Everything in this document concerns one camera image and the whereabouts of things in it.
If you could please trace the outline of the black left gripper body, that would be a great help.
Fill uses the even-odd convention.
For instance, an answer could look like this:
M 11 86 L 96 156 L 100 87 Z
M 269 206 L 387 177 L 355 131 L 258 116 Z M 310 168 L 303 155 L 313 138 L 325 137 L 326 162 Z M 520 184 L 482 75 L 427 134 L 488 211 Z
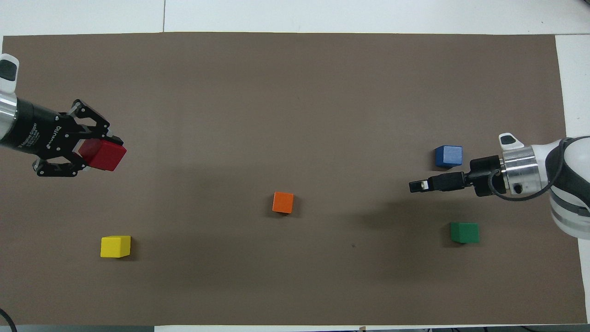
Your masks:
M 41 160 L 64 158 L 80 162 L 74 147 L 87 134 L 88 127 L 76 122 L 65 112 L 55 112 L 29 101 L 9 99 L 9 148 L 21 153 L 33 154 Z

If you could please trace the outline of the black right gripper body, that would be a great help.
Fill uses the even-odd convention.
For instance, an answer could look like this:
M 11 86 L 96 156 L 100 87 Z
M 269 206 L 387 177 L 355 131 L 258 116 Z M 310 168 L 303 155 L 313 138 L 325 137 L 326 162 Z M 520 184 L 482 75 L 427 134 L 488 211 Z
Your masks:
M 489 176 L 500 170 L 500 157 L 489 156 L 470 161 L 470 185 L 474 187 L 476 196 L 488 197 L 495 194 L 489 186 Z

